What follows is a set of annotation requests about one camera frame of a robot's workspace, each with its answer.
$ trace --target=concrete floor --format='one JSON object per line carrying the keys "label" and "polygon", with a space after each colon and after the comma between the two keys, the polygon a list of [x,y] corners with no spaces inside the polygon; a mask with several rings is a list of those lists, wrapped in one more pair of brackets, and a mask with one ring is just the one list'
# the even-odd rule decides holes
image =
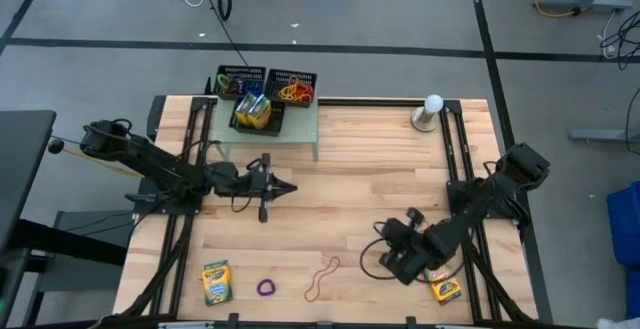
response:
{"label": "concrete floor", "polygon": [[[640,7],[640,0],[634,1]],[[0,33],[22,2],[0,0]],[[322,95],[486,98],[502,140],[487,63],[478,54],[483,43],[473,4],[234,0],[227,27],[238,43],[318,46],[307,52],[262,48],[243,54],[252,65],[318,73]],[[547,19],[530,4],[484,0],[497,52],[599,54],[596,35],[607,14]],[[629,14],[616,17],[611,28]],[[101,118],[126,117],[134,131],[143,132],[154,95],[201,92],[217,65],[240,63],[231,51],[126,48],[124,41],[227,42],[207,6],[189,8],[182,0],[34,0],[12,38],[62,39],[66,47],[0,39],[0,45],[10,44],[0,50],[0,110],[53,109],[58,112],[55,134],[70,139],[81,137],[83,124]],[[120,41],[120,48],[96,47],[104,40]],[[327,45],[461,50],[474,57],[390,54],[387,49],[313,52]],[[515,139],[552,163],[550,178],[530,195],[530,203],[557,324],[593,326],[600,317],[624,317],[625,273],[613,257],[605,198],[636,180],[640,158],[621,145],[573,143],[567,131],[621,128],[640,85],[636,66],[620,73],[612,63],[498,61]],[[23,216],[52,224],[58,210],[126,209],[130,205],[122,195],[136,187],[136,180],[91,163],[46,155]],[[26,278],[12,325],[21,321],[20,307],[32,282]],[[46,296],[38,322],[100,317],[110,311],[115,289]]]}

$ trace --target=purple rubber band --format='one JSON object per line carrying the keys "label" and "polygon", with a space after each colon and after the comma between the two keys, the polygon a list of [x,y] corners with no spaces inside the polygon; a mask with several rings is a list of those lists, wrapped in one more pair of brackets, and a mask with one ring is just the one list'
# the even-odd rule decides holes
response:
{"label": "purple rubber band", "polygon": [[[265,284],[270,284],[271,285],[271,290],[269,291],[262,291],[262,286]],[[269,296],[272,295],[273,293],[276,292],[276,285],[273,283],[273,280],[271,279],[264,279],[263,281],[261,281],[260,283],[258,283],[258,294],[260,294],[260,296]]]}

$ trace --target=yellow crayon box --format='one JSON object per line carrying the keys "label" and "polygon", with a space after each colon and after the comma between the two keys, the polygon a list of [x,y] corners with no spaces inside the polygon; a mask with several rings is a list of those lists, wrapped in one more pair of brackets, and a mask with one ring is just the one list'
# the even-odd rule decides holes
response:
{"label": "yellow crayon box", "polygon": [[207,306],[233,299],[229,261],[221,260],[205,265],[202,282],[204,283],[204,303]]}
{"label": "yellow crayon box", "polygon": [[445,305],[462,295],[460,284],[455,277],[440,281],[449,275],[450,271],[446,265],[441,266],[437,270],[426,271],[424,273],[425,280],[432,282],[431,289],[440,305]]}

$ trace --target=blue bin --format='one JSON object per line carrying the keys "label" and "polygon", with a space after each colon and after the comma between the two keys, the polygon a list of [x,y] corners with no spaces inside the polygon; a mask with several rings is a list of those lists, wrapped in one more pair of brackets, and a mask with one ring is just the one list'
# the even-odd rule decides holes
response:
{"label": "blue bin", "polygon": [[627,281],[627,319],[640,317],[640,269],[629,270]]}
{"label": "blue bin", "polygon": [[618,263],[640,266],[640,182],[609,194],[607,208]]}

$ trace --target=yellow cable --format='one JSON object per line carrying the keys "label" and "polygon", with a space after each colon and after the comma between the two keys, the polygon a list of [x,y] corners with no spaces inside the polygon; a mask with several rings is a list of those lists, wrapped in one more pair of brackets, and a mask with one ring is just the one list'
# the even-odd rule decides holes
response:
{"label": "yellow cable", "polygon": [[84,155],[80,152],[74,151],[74,150],[69,150],[69,149],[62,149],[62,151],[64,151],[65,153],[77,156],[78,158],[82,158],[82,159],[87,159],[87,160],[91,160],[92,162],[98,164],[98,165],[102,165],[103,167],[113,170],[114,172],[118,173],[118,174],[122,174],[122,175],[126,175],[126,176],[130,176],[130,177],[135,177],[135,178],[142,178],[144,177],[144,175],[142,174],[138,174],[138,173],[134,173],[134,172],[130,172],[124,169],[120,169],[116,166],[113,165],[109,165],[109,164],[105,164],[103,162],[101,162],[100,160],[96,159],[96,158],[92,158],[90,156]]}
{"label": "yellow cable", "polygon": [[538,9],[538,13],[542,14],[543,16],[546,16],[547,18],[565,18],[568,16],[573,16],[575,14],[575,12],[573,11],[567,12],[567,13],[561,13],[561,14],[546,13],[542,10],[542,8],[540,8],[540,0],[535,0],[535,4],[536,4],[536,9]]}

